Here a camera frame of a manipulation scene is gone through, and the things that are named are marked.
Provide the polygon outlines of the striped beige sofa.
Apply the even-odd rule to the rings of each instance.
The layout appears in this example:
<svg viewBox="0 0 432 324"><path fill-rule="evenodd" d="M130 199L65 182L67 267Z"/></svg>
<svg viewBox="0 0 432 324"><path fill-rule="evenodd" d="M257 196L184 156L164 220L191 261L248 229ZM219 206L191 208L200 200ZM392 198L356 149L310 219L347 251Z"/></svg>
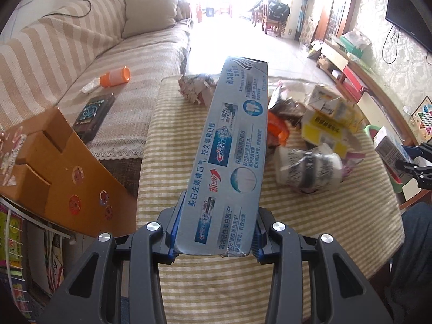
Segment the striped beige sofa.
<svg viewBox="0 0 432 324"><path fill-rule="evenodd" d="M70 3L40 18L1 45L1 127L57 107L73 123L89 96L82 87L128 67L128 83L113 87L113 106L90 152L98 160L140 159L165 77L184 72L192 20L124 37L128 0Z"/></svg>

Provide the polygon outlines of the orange snack wrapper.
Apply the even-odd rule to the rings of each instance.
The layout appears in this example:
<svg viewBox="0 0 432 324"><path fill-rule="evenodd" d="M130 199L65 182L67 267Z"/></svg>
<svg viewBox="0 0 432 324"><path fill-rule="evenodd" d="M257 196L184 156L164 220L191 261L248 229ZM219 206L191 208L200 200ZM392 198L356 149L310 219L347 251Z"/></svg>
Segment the orange snack wrapper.
<svg viewBox="0 0 432 324"><path fill-rule="evenodd" d="M267 131L270 135L278 139L279 146L286 145L290 131L284 120L270 111L267 112Z"/></svg>

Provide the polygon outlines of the black remote control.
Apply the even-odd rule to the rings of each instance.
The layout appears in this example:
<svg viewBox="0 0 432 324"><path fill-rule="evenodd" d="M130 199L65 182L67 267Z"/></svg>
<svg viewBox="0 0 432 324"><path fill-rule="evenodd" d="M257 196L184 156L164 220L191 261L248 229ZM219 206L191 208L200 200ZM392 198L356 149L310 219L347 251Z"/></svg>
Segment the black remote control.
<svg viewBox="0 0 432 324"><path fill-rule="evenodd" d="M72 129L85 144L95 138L115 99L113 93L92 97L77 116Z"/></svg>

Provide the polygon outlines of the orange capped bottle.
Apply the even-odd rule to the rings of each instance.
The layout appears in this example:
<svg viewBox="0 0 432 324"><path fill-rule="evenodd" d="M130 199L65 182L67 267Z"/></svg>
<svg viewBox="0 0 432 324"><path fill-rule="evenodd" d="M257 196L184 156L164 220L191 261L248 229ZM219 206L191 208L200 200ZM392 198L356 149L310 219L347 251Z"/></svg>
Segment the orange capped bottle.
<svg viewBox="0 0 432 324"><path fill-rule="evenodd" d="M100 77L94 78L80 90L82 94L90 94L99 87L110 88L128 83L130 81L130 68L127 66L106 72Z"/></svg>

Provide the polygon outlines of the beige sofa cushion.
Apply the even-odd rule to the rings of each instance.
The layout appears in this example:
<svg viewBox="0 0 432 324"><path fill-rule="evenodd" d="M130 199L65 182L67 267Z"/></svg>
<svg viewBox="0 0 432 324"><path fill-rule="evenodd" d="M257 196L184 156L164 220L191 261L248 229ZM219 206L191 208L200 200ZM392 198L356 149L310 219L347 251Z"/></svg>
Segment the beige sofa cushion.
<svg viewBox="0 0 432 324"><path fill-rule="evenodd" d="M158 32L177 23L178 0L125 0L126 22L122 37Z"/></svg>

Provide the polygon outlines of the blue toothpaste box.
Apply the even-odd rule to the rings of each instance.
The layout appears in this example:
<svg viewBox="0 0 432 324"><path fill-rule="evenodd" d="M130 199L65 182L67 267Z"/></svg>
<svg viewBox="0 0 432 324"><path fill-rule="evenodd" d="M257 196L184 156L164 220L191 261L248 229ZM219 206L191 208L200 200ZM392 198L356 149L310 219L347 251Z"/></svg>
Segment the blue toothpaste box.
<svg viewBox="0 0 432 324"><path fill-rule="evenodd" d="M266 62L225 61L182 201L178 253L249 253L264 174L267 100Z"/></svg>

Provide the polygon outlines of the curved wooden tv cabinet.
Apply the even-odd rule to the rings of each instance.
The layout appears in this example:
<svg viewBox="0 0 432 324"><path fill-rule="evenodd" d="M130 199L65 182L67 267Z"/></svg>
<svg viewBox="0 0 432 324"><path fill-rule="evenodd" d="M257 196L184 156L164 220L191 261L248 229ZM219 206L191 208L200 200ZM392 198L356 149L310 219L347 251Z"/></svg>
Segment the curved wooden tv cabinet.
<svg viewBox="0 0 432 324"><path fill-rule="evenodd" d="M426 141L411 116L397 108L397 96L338 44L324 41L316 66L332 79L347 100L357 103L367 124L387 127L408 146Z"/></svg>

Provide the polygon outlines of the orange cardboard box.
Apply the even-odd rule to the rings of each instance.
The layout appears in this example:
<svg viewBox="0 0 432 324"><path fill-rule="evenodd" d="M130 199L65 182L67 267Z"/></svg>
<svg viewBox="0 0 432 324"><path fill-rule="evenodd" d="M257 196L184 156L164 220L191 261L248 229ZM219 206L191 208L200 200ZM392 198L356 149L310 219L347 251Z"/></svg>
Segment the orange cardboard box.
<svg viewBox="0 0 432 324"><path fill-rule="evenodd" d="M92 155L58 108L1 131L1 196L73 232L136 229L136 199Z"/></svg>

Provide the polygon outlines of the black wall television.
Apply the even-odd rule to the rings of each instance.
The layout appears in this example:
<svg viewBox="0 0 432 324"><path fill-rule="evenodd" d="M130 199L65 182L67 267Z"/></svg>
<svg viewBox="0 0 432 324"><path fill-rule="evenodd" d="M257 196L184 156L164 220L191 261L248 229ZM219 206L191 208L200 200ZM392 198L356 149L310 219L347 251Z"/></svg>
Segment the black wall television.
<svg viewBox="0 0 432 324"><path fill-rule="evenodd" d="M385 19L431 52L431 31L411 0L387 0Z"/></svg>

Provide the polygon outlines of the yellow white carton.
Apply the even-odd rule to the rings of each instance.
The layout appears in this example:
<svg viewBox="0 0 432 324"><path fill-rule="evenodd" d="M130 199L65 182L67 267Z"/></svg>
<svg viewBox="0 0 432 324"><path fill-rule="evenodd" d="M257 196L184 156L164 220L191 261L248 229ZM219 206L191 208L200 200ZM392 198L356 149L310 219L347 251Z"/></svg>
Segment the yellow white carton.
<svg viewBox="0 0 432 324"><path fill-rule="evenodd" d="M344 158L349 152L362 151L357 132L364 127L365 117L357 104L322 84L314 85L308 93L301 120L301 136L305 142L313 146L327 144Z"/></svg>

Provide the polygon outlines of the green storage box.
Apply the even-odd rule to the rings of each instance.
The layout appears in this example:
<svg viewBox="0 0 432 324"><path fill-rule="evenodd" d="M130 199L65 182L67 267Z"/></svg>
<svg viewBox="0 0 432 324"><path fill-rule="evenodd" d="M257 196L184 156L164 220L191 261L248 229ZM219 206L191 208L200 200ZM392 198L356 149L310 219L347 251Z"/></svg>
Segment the green storage box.
<svg viewBox="0 0 432 324"><path fill-rule="evenodd" d="M359 59L362 58L365 49L371 44L370 39L357 29L341 35L340 41L348 53L355 55Z"/></svg>

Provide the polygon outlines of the wooden chair with bag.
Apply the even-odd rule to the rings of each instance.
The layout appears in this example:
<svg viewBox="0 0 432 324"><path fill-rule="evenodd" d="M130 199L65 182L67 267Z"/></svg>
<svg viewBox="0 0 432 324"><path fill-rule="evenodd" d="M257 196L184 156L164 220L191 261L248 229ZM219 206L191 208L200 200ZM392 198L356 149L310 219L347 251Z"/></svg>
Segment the wooden chair with bag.
<svg viewBox="0 0 432 324"><path fill-rule="evenodd" d="M281 37L286 27L286 21L291 14L291 8L281 0L268 0L263 4L261 30L268 34L272 32Z"/></svg>

